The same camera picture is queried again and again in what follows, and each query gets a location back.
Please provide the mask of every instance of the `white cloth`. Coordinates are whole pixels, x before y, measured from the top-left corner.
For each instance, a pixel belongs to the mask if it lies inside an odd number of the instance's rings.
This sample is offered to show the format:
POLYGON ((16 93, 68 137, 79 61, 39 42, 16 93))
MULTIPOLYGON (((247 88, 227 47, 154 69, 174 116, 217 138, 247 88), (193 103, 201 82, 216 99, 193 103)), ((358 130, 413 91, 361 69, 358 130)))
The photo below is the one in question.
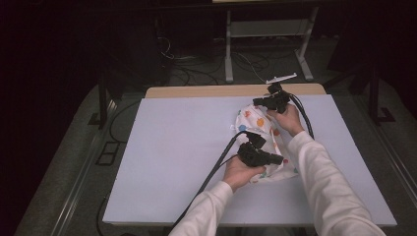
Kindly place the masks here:
MULTIPOLYGON (((301 132, 288 144, 288 151, 302 178, 319 235, 385 235, 321 144, 301 132)), ((222 181, 202 192, 170 235, 214 236, 232 195, 222 181)))
MULTIPOLYGON (((282 163, 279 165, 266 165, 265 172, 252 177, 250 180, 251 183, 278 181, 298 175, 297 170, 288 158, 288 153, 277 129, 277 125, 274 124, 273 118, 267 115, 265 107, 250 104, 240 109, 236 117, 235 130, 236 133, 248 131, 261 135, 266 140, 266 143, 262 146, 262 150, 284 157, 282 163)), ((249 140, 245 135, 241 135, 237 138, 237 141, 239 144, 243 144, 249 140)))

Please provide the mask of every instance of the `black handheld controller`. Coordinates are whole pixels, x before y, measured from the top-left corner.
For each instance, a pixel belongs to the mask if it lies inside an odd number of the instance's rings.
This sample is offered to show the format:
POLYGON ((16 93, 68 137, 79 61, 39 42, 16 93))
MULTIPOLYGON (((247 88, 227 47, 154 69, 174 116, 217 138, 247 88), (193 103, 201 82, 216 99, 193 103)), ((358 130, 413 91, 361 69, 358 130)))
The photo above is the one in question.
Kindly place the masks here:
POLYGON ((270 96, 253 99, 254 105, 265 106, 269 110, 276 110, 282 114, 290 100, 289 93, 282 89, 279 82, 270 85, 268 91, 270 96))
POLYGON ((281 164, 283 156, 268 153, 261 149, 255 148, 251 143, 242 144, 237 151, 240 160, 250 167, 257 167, 269 164, 281 164))

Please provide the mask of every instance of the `finger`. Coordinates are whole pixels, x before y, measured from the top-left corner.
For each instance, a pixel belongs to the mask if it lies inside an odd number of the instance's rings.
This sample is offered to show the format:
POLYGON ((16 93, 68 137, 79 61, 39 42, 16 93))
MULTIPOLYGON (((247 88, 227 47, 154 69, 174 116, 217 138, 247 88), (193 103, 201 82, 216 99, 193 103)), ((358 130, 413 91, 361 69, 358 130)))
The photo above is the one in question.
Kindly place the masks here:
POLYGON ((252 170, 254 171, 255 174, 262 174, 267 170, 267 168, 264 166, 258 166, 258 167, 252 168, 252 170))

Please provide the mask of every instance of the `table leg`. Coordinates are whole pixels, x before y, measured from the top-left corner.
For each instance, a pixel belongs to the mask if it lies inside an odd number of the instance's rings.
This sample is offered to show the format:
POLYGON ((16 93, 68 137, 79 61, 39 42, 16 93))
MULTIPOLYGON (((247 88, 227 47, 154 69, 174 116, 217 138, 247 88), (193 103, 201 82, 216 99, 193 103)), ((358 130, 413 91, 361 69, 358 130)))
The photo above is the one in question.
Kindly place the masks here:
POLYGON ((310 71, 309 65, 306 62, 306 58, 304 58, 304 54, 306 53, 307 45, 309 43, 310 36, 312 34, 314 22, 315 22, 318 11, 319 11, 318 7, 313 8, 312 14, 310 15, 309 23, 307 24, 307 28, 304 33, 303 44, 301 44, 300 50, 295 52, 298 63, 300 64, 301 70, 303 71, 304 77, 306 81, 308 82, 312 81, 314 78, 310 71))
POLYGON ((233 83, 232 58, 230 57, 230 11, 227 11, 227 25, 226 25, 226 57, 224 58, 224 68, 226 73, 226 82, 233 83))

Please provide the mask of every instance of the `metal stand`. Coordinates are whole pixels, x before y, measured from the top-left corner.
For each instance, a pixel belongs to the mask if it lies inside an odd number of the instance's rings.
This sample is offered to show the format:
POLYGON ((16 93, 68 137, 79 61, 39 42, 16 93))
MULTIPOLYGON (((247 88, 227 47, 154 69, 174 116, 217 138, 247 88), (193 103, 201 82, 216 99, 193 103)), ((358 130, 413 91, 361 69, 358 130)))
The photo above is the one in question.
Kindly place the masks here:
POLYGON ((309 65, 306 62, 306 58, 304 58, 304 54, 306 53, 307 44, 309 43, 310 36, 312 34, 312 30, 314 26, 314 22, 316 20, 316 16, 318 12, 319 12, 319 8, 315 7, 312 11, 312 14, 309 19, 309 23, 307 24, 307 28, 304 33, 303 44, 301 44, 300 50, 295 52, 298 63, 301 66, 301 70, 303 71, 304 78, 306 79, 307 82, 312 81, 314 78, 313 78, 312 72, 310 71, 309 65))
POLYGON ((378 116, 378 95, 380 87, 380 78, 377 76, 377 68, 374 65, 372 68, 372 76, 369 87, 369 115, 374 123, 381 126, 381 122, 393 122, 395 119, 386 107, 381 107, 381 111, 385 116, 378 116))
POLYGON ((300 29, 304 35, 303 43, 298 51, 295 52, 298 63, 303 71, 307 82, 312 81, 313 75, 306 62, 304 54, 310 40, 314 22, 316 20, 319 7, 312 10, 310 18, 301 20, 280 20, 280 21, 256 21, 256 22, 232 22, 231 13, 227 11, 226 25, 226 56, 224 58, 226 82, 233 83, 232 60, 230 56, 230 38, 245 36, 278 36, 278 35, 297 35, 300 29))
POLYGON ((331 86, 337 84, 338 82, 343 81, 344 79, 355 75, 356 78, 352 82, 352 84, 356 84, 356 86, 350 86, 349 90, 351 93, 361 93, 369 83, 369 104, 368 110, 371 119, 374 123, 378 126, 381 126, 381 122, 393 122, 395 119, 390 114, 389 110, 385 107, 381 108, 381 111, 384 113, 383 117, 378 116, 378 95, 379 95, 379 86, 380 86, 380 78, 377 75, 377 66, 372 61, 367 61, 366 63, 360 63, 347 72, 329 80, 328 82, 323 84, 325 89, 329 89, 331 86))

